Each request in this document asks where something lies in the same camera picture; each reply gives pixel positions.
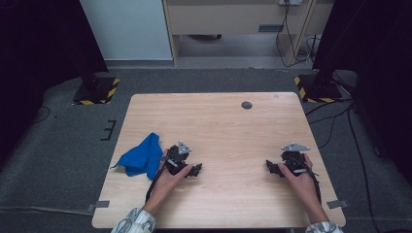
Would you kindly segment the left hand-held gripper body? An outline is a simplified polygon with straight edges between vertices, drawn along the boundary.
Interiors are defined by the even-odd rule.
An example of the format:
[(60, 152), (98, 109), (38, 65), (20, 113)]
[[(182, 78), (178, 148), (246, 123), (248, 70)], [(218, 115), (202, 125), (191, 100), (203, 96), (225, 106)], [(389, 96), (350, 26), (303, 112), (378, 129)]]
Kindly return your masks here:
[(171, 175), (176, 175), (187, 166), (186, 159), (191, 152), (192, 149), (189, 146), (183, 141), (179, 141), (162, 157), (163, 165)]

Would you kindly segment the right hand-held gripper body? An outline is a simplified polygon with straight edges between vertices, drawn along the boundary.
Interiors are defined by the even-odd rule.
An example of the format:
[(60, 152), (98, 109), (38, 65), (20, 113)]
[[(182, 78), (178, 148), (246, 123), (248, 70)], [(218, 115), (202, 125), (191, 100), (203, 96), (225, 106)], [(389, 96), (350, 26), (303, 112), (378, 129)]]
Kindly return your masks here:
[(305, 163), (305, 157), (302, 153), (304, 150), (309, 150), (308, 147), (297, 143), (281, 147), (283, 153), (281, 154), (285, 166), (295, 175), (299, 176), (309, 170)]

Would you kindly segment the blue cloth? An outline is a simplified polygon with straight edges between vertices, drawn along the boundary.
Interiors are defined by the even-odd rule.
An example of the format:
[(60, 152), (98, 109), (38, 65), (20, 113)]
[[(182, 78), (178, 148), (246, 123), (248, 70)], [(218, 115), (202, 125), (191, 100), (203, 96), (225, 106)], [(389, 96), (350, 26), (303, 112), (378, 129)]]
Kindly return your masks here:
[(122, 166), (128, 177), (145, 174), (152, 181), (159, 168), (162, 155), (159, 136), (152, 132), (137, 147), (124, 153), (114, 168)]

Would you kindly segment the person's right hand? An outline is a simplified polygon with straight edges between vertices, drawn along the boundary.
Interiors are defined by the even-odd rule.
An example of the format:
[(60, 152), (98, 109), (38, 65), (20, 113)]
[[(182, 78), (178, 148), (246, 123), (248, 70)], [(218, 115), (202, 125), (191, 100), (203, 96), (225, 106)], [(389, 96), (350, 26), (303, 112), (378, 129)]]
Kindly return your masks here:
[(320, 204), (315, 182), (308, 172), (295, 176), (283, 163), (279, 163), (278, 167), (303, 204)]

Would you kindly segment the person's left hand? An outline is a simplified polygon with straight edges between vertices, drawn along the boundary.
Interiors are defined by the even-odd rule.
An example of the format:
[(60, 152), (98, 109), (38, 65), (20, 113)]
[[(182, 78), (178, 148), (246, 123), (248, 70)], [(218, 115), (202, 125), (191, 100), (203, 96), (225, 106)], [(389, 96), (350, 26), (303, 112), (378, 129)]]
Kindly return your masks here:
[(187, 164), (187, 166), (183, 168), (178, 174), (171, 175), (163, 165), (162, 161), (161, 167), (157, 171), (155, 178), (147, 192), (146, 201), (149, 201), (149, 199), (153, 195), (163, 197), (165, 200), (167, 195), (171, 193), (171, 191), (178, 185), (179, 181), (184, 178), (190, 170), (192, 170), (192, 166)]

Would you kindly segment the grey tape strip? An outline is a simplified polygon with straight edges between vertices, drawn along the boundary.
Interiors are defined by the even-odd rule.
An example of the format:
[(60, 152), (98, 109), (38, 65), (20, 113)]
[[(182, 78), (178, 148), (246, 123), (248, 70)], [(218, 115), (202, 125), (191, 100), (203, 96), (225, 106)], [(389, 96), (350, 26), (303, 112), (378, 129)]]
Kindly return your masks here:
[(347, 200), (334, 200), (326, 203), (330, 209), (347, 208), (350, 206)]
[(108, 208), (109, 205), (110, 202), (108, 200), (96, 201), (94, 204), (88, 204), (86, 210), (93, 213), (97, 208)]

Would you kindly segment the striped black stand base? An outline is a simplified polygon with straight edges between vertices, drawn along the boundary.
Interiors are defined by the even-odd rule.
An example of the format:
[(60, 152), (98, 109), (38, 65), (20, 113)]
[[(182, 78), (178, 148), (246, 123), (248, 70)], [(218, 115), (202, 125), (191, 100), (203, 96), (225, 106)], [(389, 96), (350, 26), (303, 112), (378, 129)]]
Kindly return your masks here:
[(108, 104), (111, 102), (120, 80), (118, 78), (97, 78), (96, 88), (87, 89), (82, 83), (74, 98), (74, 105)]
[(298, 75), (293, 78), (304, 103), (332, 103), (342, 100), (337, 85), (319, 80), (316, 75)]

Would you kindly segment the black curtain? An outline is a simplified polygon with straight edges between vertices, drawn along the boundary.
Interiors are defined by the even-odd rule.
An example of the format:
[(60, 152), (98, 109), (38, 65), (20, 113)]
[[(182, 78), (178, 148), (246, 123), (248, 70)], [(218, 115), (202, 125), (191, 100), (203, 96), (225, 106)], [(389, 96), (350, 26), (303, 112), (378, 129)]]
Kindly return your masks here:
[(412, 0), (335, 0), (314, 68), (357, 74), (357, 108), (378, 154), (412, 183)]
[(0, 166), (46, 90), (106, 70), (80, 0), (0, 0)]

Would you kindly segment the white panel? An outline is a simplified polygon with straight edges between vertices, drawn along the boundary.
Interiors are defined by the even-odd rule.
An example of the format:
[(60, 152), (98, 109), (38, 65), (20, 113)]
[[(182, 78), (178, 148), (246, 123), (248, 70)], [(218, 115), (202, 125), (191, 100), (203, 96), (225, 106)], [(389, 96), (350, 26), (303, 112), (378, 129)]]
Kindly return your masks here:
[(80, 0), (105, 60), (171, 60), (162, 0)]

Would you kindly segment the light wooden desk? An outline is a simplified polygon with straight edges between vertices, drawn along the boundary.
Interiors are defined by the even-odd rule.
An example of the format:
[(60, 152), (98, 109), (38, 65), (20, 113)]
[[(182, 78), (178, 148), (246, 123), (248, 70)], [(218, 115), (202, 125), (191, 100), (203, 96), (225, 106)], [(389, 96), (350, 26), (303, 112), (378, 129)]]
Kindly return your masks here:
[(280, 6), (279, 0), (162, 0), (173, 60), (183, 35), (277, 33), (286, 62), (297, 61), (305, 37), (321, 35), (335, 0), (303, 0)]

